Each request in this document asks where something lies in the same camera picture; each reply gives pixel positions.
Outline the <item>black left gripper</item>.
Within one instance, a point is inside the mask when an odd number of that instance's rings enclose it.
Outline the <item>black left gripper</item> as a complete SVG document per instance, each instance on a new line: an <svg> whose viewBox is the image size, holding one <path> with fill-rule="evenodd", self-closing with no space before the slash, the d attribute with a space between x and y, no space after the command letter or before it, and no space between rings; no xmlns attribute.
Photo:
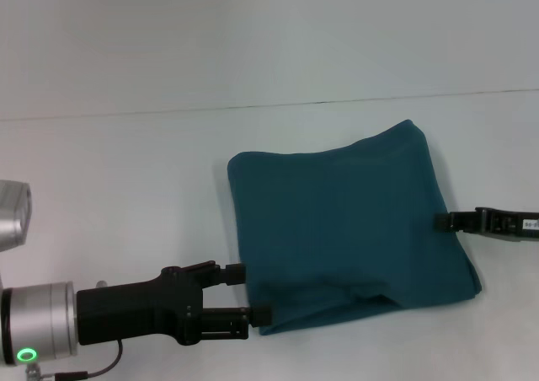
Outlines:
<svg viewBox="0 0 539 381"><path fill-rule="evenodd" d="M79 291L78 341L87 346L168 335L180 345L191 346L200 340L247 340L250 327L272 324L270 306L203 309L203 288L245 282L244 264L221 267L210 260L184 271L165 268L146 282Z"/></svg>

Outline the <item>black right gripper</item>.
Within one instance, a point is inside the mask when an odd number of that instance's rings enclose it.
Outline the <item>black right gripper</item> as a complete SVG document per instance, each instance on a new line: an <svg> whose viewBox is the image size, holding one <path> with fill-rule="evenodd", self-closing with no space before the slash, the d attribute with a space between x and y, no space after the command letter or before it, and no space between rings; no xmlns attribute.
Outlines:
<svg viewBox="0 0 539 381"><path fill-rule="evenodd" d="M479 233L508 241L537 241L538 213L477 207L475 212L435 214L435 231Z"/></svg>

